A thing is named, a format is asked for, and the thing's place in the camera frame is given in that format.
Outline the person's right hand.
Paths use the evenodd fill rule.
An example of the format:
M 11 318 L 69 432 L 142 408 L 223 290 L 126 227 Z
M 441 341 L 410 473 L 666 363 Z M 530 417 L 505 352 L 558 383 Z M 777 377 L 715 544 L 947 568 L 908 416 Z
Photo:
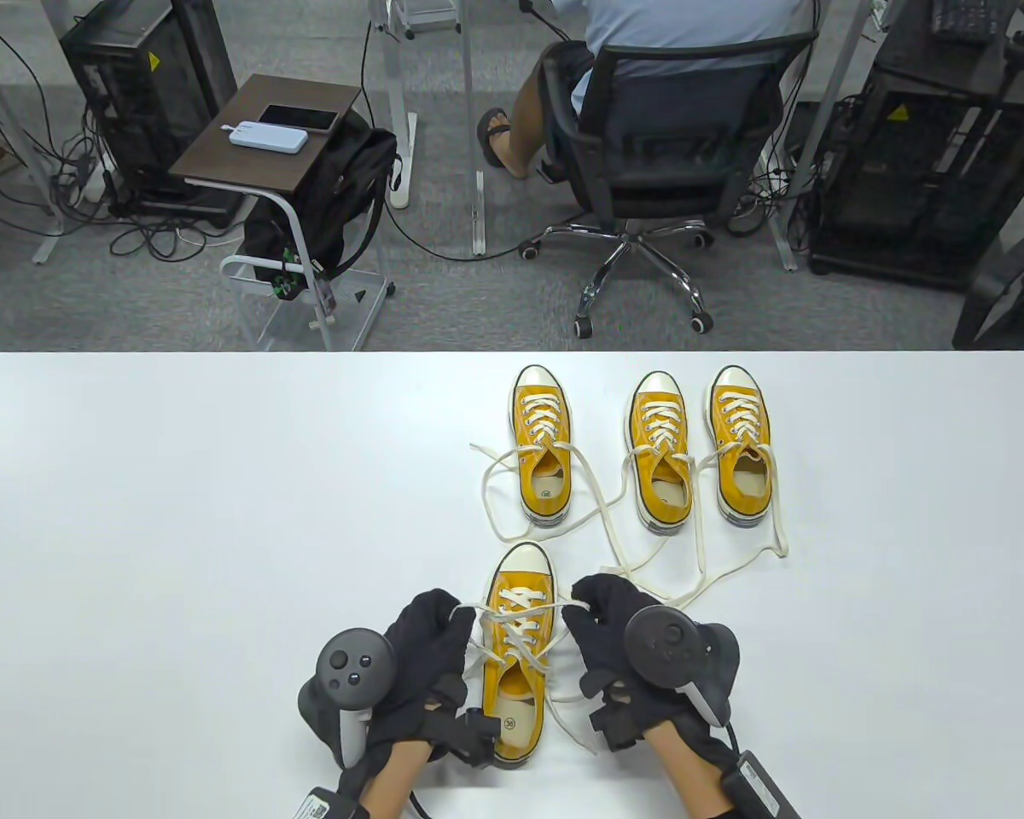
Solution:
M 625 629 L 634 615 L 659 604 L 656 598 L 616 574 L 598 573 L 575 581 L 572 598 L 585 607 L 561 611 L 584 663 L 579 690 L 586 699 L 602 697 L 590 714 L 591 728 L 602 734 L 610 752 L 632 748 L 665 723 L 709 764 L 726 771 L 739 756 L 712 736 L 710 725 L 687 694 L 663 688 L 638 674 L 625 650 Z

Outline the person's left hand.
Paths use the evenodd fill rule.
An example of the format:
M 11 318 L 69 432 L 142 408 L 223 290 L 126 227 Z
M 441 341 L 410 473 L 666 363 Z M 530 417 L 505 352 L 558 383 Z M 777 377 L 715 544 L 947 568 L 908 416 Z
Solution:
M 432 760 L 457 745 L 461 730 L 455 722 L 466 698 L 463 674 L 473 627 L 473 609 L 462 608 L 443 589 L 418 594 L 388 627 L 396 671 L 369 723 L 365 762 L 370 772 L 386 767 L 400 742 L 426 742 Z

